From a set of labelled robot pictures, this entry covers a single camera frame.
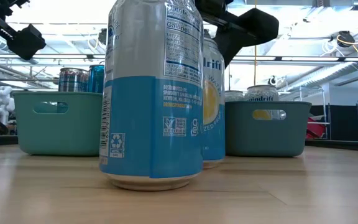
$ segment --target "can label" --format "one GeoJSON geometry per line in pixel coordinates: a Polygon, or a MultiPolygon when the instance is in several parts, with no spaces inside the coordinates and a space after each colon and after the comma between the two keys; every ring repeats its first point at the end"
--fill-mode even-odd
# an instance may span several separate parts
{"type": "Polygon", "coordinates": [[[111,115],[102,121],[109,129],[100,155],[108,161],[100,169],[194,175],[202,170],[202,18],[186,1],[139,4],[118,1],[109,17],[103,111],[111,115]],[[155,13],[162,8],[163,17],[155,13]]]}
{"type": "Polygon", "coordinates": [[[225,156],[224,60],[216,44],[204,40],[204,149],[205,161],[225,156]]]}

